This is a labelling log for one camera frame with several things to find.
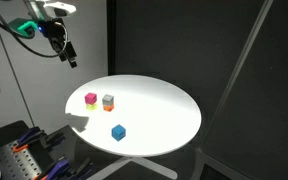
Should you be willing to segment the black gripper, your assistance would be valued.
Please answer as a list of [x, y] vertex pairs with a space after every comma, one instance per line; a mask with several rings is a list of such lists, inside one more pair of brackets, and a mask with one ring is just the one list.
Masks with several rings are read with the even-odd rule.
[[[45, 21], [42, 23], [42, 34], [47, 38], [54, 50], [62, 50], [65, 44], [65, 30], [62, 19]], [[77, 54], [71, 42], [66, 43], [64, 52], [60, 55], [62, 62], [68, 61], [72, 68], [77, 66]]]

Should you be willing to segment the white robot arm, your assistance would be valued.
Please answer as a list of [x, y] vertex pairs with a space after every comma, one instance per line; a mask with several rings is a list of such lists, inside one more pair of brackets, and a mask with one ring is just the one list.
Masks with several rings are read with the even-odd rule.
[[37, 24], [37, 29], [48, 39], [52, 49], [62, 62], [68, 61], [72, 68], [77, 66], [77, 54], [63, 19], [72, 16], [76, 7], [59, 0], [23, 0], [29, 15]]

